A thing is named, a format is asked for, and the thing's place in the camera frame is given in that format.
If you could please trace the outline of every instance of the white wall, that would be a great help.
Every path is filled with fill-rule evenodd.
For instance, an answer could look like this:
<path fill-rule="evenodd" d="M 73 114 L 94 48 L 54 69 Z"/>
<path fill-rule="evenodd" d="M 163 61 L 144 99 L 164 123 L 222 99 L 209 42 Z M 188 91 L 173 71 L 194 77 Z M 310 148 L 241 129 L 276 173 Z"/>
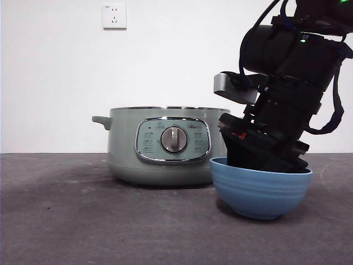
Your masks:
<path fill-rule="evenodd" d="M 222 107 L 242 116 L 242 105 L 213 94 L 213 76 L 238 71 L 243 35 L 270 1 L 125 0 L 128 29 L 103 31 L 101 7 L 112 3 L 2 0 L 2 153 L 105 152 L 107 132 L 90 117 L 113 107 Z M 344 121 L 330 135 L 305 134 L 311 152 L 353 152 L 352 69 L 347 60 L 341 71 Z M 331 88 L 323 104 L 313 126 L 331 116 Z"/>

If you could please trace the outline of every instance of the rice cooker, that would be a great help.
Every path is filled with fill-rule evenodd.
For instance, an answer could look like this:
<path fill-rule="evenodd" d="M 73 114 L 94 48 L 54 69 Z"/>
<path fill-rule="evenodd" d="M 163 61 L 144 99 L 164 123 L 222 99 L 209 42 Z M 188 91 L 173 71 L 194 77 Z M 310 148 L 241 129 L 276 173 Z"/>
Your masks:
<path fill-rule="evenodd" d="M 226 157 L 218 119 L 227 109 L 132 107 L 94 116 L 109 131 L 108 166 L 118 179 L 154 186 L 211 183 L 209 159 Z"/>

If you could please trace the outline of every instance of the gray floor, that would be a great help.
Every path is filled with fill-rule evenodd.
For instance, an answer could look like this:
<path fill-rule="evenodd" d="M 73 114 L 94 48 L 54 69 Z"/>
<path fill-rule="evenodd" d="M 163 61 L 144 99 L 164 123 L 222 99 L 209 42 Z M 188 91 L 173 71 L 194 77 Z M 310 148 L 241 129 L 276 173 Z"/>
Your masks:
<path fill-rule="evenodd" d="M 244 218 L 213 186 L 137 187 L 106 155 L 2 155 L 2 265 L 353 264 L 353 154 L 307 155 L 302 204 Z"/>

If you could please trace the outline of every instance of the cable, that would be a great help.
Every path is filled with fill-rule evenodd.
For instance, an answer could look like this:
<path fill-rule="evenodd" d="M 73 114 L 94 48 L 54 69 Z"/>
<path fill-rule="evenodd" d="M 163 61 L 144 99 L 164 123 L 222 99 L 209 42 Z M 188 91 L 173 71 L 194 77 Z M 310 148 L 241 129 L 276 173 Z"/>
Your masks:
<path fill-rule="evenodd" d="M 282 6 L 281 6 L 281 18 L 283 20 L 283 23 L 285 25 L 285 27 L 288 29 L 288 30 L 296 30 L 296 28 L 293 26 L 293 24 L 290 22 L 290 20 L 288 19 L 287 17 L 287 14 L 286 14 L 286 7 L 287 7 L 287 3 L 288 3 L 289 0 L 284 0 L 283 3 L 282 3 Z"/>
<path fill-rule="evenodd" d="M 245 35 L 242 45 L 240 47 L 240 55 L 239 55 L 239 71 L 240 75 L 242 77 L 243 83 L 246 87 L 250 88 L 251 84 L 249 80 L 247 79 L 245 72 L 244 72 L 244 63 L 243 63 L 243 56 L 246 47 L 248 46 L 250 39 L 254 35 L 254 32 L 257 30 L 261 22 L 264 20 L 264 18 L 269 14 L 269 12 L 278 4 L 280 0 L 274 0 L 267 8 L 266 10 L 262 13 L 262 15 L 259 17 L 259 19 L 256 21 L 254 26 L 249 30 L 249 32 Z"/>
<path fill-rule="evenodd" d="M 313 135 L 330 134 L 334 130 L 336 130 L 336 128 L 342 121 L 344 109 L 342 107 L 341 98 L 338 94 L 338 78 L 340 75 L 340 69 L 341 67 L 337 68 L 335 78 L 333 81 L 333 104 L 334 104 L 335 111 L 332 114 L 330 121 L 324 127 L 322 127 L 321 130 L 310 128 L 310 126 L 308 125 L 308 128 L 306 128 L 305 131 L 307 131 L 310 134 L 313 134 Z"/>

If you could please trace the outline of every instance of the cooker handle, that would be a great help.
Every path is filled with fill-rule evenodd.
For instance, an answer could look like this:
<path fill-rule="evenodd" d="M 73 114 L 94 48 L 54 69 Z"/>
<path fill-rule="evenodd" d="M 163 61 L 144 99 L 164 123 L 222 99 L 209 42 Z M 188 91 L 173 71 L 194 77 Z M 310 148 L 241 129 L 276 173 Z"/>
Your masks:
<path fill-rule="evenodd" d="M 112 118 L 102 117 L 102 116 L 93 116 L 92 121 L 94 123 L 100 123 L 104 125 L 104 128 L 109 131 L 111 128 L 111 123 L 113 122 Z"/>

